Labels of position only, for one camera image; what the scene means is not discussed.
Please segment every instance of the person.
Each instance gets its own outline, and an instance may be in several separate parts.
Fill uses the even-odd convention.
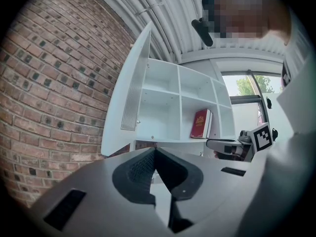
[[[200,21],[213,38],[237,42],[272,34],[284,42],[283,87],[315,55],[303,24],[283,0],[202,0],[202,5]]]

